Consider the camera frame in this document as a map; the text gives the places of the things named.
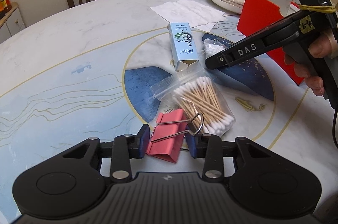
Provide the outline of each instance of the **white paper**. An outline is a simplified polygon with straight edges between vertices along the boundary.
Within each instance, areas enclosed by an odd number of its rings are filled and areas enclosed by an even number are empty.
[[[188,22],[190,28],[208,23],[227,21],[223,16],[224,12],[203,5],[196,0],[166,2],[162,5],[151,7],[151,9],[169,23]]]
[[[197,26],[197,27],[195,27],[195,29],[199,29],[200,31],[204,31],[204,32],[209,33],[216,24],[217,24],[217,22],[216,23],[208,23],[208,24],[205,24],[205,25]]]

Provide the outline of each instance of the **pink binder clip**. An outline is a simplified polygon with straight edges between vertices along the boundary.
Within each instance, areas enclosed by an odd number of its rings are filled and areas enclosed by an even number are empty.
[[[186,130],[197,116],[201,116],[201,125],[196,132]],[[186,119],[184,111],[177,109],[171,113],[160,113],[156,120],[158,124],[151,135],[146,154],[176,163],[182,146],[184,133],[192,135],[199,133],[203,126],[203,115],[198,113],[192,119]]]

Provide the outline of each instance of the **bottle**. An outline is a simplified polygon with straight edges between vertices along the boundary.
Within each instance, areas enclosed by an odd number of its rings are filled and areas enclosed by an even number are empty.
[[[10,0],[0,0],[5,12],[9,12],[12,9]]]

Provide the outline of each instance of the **human hand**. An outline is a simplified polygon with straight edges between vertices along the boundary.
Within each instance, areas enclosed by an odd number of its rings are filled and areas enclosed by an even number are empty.
[[[331,30],[323,32],[310,46],[310,54],[315,58],[329,56],[334,58],[338,55],[338,44]],[[284,62],[291,65],[295,61],[287,54],[284,56]],[[311,76],[309,69],[303,65],[295,63],[295,74],[305,78],[306,85],[312,89],[317,96],[322,96],[325,92],[323,80],[319,76]]]

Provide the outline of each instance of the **drawer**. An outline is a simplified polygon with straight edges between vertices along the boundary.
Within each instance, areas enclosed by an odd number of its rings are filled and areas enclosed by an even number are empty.
[[[7,27],[10,30],[11,35],[18,33],[21,26],[23,25],[22,17],[19,11],[19,8],[17,8],[11,15],[8,17],[6,21]]]
[[[11,37],[11,34],[6,26],[6,23],[0,28],[0,44]]]

